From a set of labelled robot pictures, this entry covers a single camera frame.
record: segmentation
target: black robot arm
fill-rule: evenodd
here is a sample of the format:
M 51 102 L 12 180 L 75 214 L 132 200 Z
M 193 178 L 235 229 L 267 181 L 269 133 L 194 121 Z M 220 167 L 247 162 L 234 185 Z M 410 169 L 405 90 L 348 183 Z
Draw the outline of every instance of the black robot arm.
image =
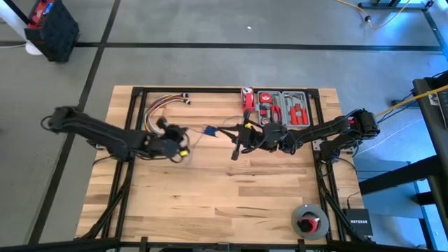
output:
M 365 109 L 356 109 L 329 122 L 301 130 L 287 129 L 276 123 L 261 126 L 249 120 L 249 116 L 249 113 L 245 113 L 242 124 L 234 127 L 218 127 L 218 130 L 229 136 L 237 145 L 232 154 L 233 160 L 238 158 L 240 146 L 243 146 L 241 151 L 243 154 L 259 148 L 269 152 L 279 149 L 292 155 L 305 143 L 338 134 L 339 136 L 332 141 L 324 141 L 320 145 L 320 159 L 329 161 L 335 155 L 339 156 L 341 149 L 350 148 L 359 141 L 372 139 L 379 134 L 375 115 Z M 238 135 L 235 136 L 228 131 L 237 131 Z
M 54 133 L 75 133 L 85 137 L 91 144 L 103 146 L 116 159 L 130 161 L 135 155 L 143 159 L 170 158 L 189 154 L 188 144 L 181 146 L 187 128 L 168 125 L 165 118 L 157 122 L 164 130 L 157 136 L 142 130 L 125 130 L 91 118 L 73 106 L 55 108 L 55 112 L 42 119 L 42 127 Z

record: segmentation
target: yellow cable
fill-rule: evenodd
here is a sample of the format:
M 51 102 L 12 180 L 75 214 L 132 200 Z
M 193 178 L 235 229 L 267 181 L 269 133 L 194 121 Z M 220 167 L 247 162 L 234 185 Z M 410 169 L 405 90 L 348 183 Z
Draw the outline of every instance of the yellow cable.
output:
M 405 105 L 406 103 L 415 101 L 416 99 L 420 99 L 420 98 L 422 98 L 422 97 L 427 97 L 428 95 L 435 94 L 436 92 L 440 92 L 440 91 L 443 91 L 443 90 L 446 90 L 446 89 L 448 89 L 448 85 L 445 85 L 445 86 L 443 86 L 443 87 L 439 87 L 438 89 L 434 89 L 434 90 L 432 90 L 432 91 L 427 91 L 427 92 L 425 92 L 425 93 L 423 93 L 423 94 L 419 94 L 419 95 L 414 96 L 414 97 L 412 97 L 412 98 L 406 99 L 406 100 L 404 100 L 404 101 L 402 101 L 402 102 L 400 102 L 400 103 L 397 103 L 396 105 L 394 105 L 394 106 L 392 106 L 392 107 L 386 109 L 385 111 L 383 111 L 383 112 L 381 112 L 381 113 L 376 114 L 375 116 L 376 116 L 376 117 L 382 116 L 382 115 L 384 115 L 385 113 L 387 113 L 387 112 L 389 112 L 389 111 L 391 111 L 391 110 L 393 110 L 393 109 L 398 108 L 399 106 L 403 106 L 403 105 Z
M 369 15 L 368 15 L 368 14 L 361 8 L 361 7 L 359 7 L 359 6 L 356 6 L 356 5 L 352 4 L 352 3 L 347 3 L 346 1 L 343 1 L 343 0 L 336 0 L 336 1 L 340 2 L 341 4 L 346 4 L 346 5 L 348 5 L 348 6 L 357 8 L 360 12 L 364 13 L 364 15 L 365 15 L 366 17 L 369 16 Z M 398 16 L 398 14 L 402 13 L 402 12 L 405 10 L 405 8 L 407 7 L 407 5 L 409 4 L 410 1 L 411 1 L 411 0 L 407 0 L 407 3 L 406 3 L 406 4 L 405 4 L 405 5 L 404 5 L 398 12 L 397 12 L 397 14 L 395 14 L 390 20 L 388 20 L 387 22 L 385 22 L 384 24 L 382 24 L 382 25 L 380 25 L 380 26 L 378 26 L 378 27 L 373 27 L 371 21 L 368 20 L 367 22 L 369 23 L 370 28 L 372 28 L 373 30 L 378 30 L 378 29 L 381 29 L 381 28 L 385 27 L 388 23 L 390 23 L 392 20 L 394 20 L 394 19 Z

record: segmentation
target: red tool handle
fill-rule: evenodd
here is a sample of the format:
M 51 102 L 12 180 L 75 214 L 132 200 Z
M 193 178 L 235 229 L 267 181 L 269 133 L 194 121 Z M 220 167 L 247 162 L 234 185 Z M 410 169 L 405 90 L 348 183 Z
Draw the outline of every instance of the red tool handle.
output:
M 278 106 L 271 107 L 271 120 L 274 123 L 281 124 L 281 114 L 280 114 L 280 108 Z
M 308 115 L 307 110 L 305 108 L 302 108 L 302 117 L 303 117 L 303 124 L 308 124 Z
M 293 106 L 291 107 L 290 114 L 291 114 L 291 124 L 292 125 L 297 125 L 298 124 L 297 116 L 295 115 L 295 109 L 294 109 Z

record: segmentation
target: metal rack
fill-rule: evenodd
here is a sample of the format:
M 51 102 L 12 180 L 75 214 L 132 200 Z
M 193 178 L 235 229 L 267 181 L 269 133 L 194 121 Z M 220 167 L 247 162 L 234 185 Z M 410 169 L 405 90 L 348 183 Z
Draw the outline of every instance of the metal rack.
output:
M 310 98 L 314 100 L 316 107 L 316 115 L 318 123 L 323 123 L 323 112 L 321 108 L 321 100 L 319 97 L 319 90 L 317 89 L 304 89 L 301 90 L 307 94 L 307 105 L 310 107 Z M 138 104 L 139 110 L 137 112 L 136 130 L 141 129 L 143 122 L 144 110 L 146 105 L 146 98 L 150 92 L 218 92 L 218 93 L 238 93 L 238 88 L 200 88 L 200 87 L 134 87 L 132 90 L 131 99 L 129 102 L 129 108 L 127 111 L 125 129 L 131 128 L 132 116 L 134 114 L 134 107 L 137 105 L 137 98 L 141 97 Z M 313 118 L 312 112 L 309 112 L 310 118 Z M 314 165 L 316 168 L 316 174 L 318 172 L 319 164 L 317 162 L 318 151 L 313 151 Z M 125 212 L 127 206 L 127 200 L 130 192 L 130 182 L 134 171 L 134 161 L 128 162 L 125 179 L 122 185 L 119 187 L 120 175 L 123 170 L 123 162 L 118 161 L 115 167 L 115 174 L 113 177 L 113 184 L 111 186 L 111 193 L 109 195 L 108 207 L 104 213 L 100 216 L 99 220 L 92 226 L 90 231 L 80 238 L 76 238 L 73 241 L 62 241 L 44 244 L 28 244 L 21 246 L 11 246 L 0 248 L 0 252 L 11 251 L 104 251 L 106 249 L 116 249 L 125 247 L 139 248 L 140 252 L 148 252 L 150 248 L 172 248 L 172 249 L 216 249 L 218 251 L 230 251 L 233 249 L 293 249 L 297 252 L 305 252 L 306 250 L 324 250 L 324 251 L 421 251 L 417 248 L 402 248 L 397 246 L 385 246 L 373 244 L 371 242 L 354 242 L 347 241 L 344 228 L 342 227 L 342 221 L 344 214 L 339 209 L 339 198 L 337 196 L 337 188 L 335 183 L 335 177 L 331 164 L 327 164 L 327 169 L 330 172 L 328 176 L 328 184 L 330 186 L 331 198 L 324 197 L 323 193 L 319 193 L 321 208 L 325 214 L 328 215 L 327 204 L 332 206 L 336 215 L 337 233 L 340 237 L 339 240 L 334 240 L 331 232 L 326 235 L 327 244 L 322 245 L 309 245 L 305 244 L 303 239 L 299 239 L 297 244 L 231 244 L 231 243 L 164 243 L 164 242 L 151 242 L 147 237 L 142 237 L 140 242 L 125 242 L 121 241 L 123 232 L 123 225 L 125 222 Z M 323 178 L 317 177 L 317 184 L 319 190 L 322 192 L 326 190 L 325 181 Z M 120 210 L 117 219 L 117 228 L 113 237 L 109 237 L 109 229 L 111 226 L 111 216 L 116 207 L 120 204 Z
M 382 3 L 381 0 L 377 0 L 376 3 L 362 2 L 358 3 L 358 6 L 364 9 L 379 9 L 379 10 L 400 10 L 405 3 L 400 3 L 401 0 L 391 0 L 388 3 Z M 426 3 L 410 3 L 406 6 L 407 10 L 427 11 L 428 7 L 431 7 L 434 1 L 428 1 Z

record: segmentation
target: wood grain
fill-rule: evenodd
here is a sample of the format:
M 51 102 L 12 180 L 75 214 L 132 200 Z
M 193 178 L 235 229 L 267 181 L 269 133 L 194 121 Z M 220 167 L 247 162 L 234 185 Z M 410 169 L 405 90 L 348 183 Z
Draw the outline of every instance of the wood grain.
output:
M 132 86 L 115 86 L 106 122 L 124 127 L 131 91 Z M 340 116 L 336 90 L 322 88 L 319 92 L 324 120 Z M 150 93 L 146 103 L 163 94 Z M 241 120 L 226 120 L 242 114 L 239 94 L 191 93 L 190 99 L 190 106 L 164 106 L 153 119 L 164 116 L 169 123 L 197 131 L 205 124 L 234 125 Z M 313 122 L 317 124 L 312 104 Z M 193 130 L 188 135 L 195 147 L 182 163 L 136 161 L 122 240 L 136 242 L 146 236 L 152 242 L 296 244 L 301 237 L 291 227 L 292 211 L 301 204 L 319 204 L 311 144 L 305 144 L 295 155 L 256 150 L 232 161 L 235 146 L 224 134 L 201 136 Z M 97 158 L 107 155 L 99 151 Z M 342 157 L 353 162 L 349 155 Z M 105 210 L 115 165 L 115 160 L 109 159 L 94 166 L 76 235 L 87 232 Z M 334 164 L 334 171 L 339 200 L 345 207 L 347 197 L 359 191 L 356 173 L 344 162 Z M 359 194 L 350 200 L 352 207 L 363 207 Z M 333 211 L 329 214 L 332 234 L 337 238 Z M 111 235 L 117 215 L 115 211 Z

